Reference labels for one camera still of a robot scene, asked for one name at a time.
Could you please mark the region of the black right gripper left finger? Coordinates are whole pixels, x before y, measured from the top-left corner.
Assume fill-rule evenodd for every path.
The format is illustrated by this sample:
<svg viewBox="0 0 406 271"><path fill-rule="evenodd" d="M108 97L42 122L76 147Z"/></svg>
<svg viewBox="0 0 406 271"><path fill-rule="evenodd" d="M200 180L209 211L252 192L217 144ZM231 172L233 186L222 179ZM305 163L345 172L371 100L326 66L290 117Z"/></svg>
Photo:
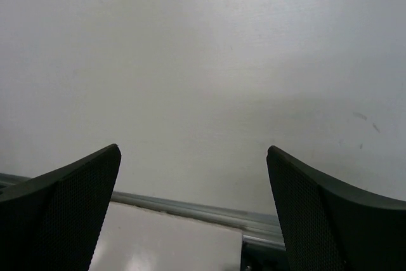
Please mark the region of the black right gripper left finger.
<svg viewBox="0 0 406 271"><path fill-rule="evenodd" d="M88 270L121 163L116 144L1 189L1 270Z"/></svg>

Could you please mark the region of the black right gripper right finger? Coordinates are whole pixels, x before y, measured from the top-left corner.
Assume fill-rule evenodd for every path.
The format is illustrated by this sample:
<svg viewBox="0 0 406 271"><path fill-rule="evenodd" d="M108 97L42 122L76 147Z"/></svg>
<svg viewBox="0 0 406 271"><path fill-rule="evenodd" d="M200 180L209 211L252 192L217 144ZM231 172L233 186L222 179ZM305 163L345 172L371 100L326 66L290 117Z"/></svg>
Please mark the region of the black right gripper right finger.
<svg viewBox="0 0 406 271"><path fill-rule="evenodd" d="M291 270L405 270L405 202L354 187L276 146L266 162Z"/></svg>

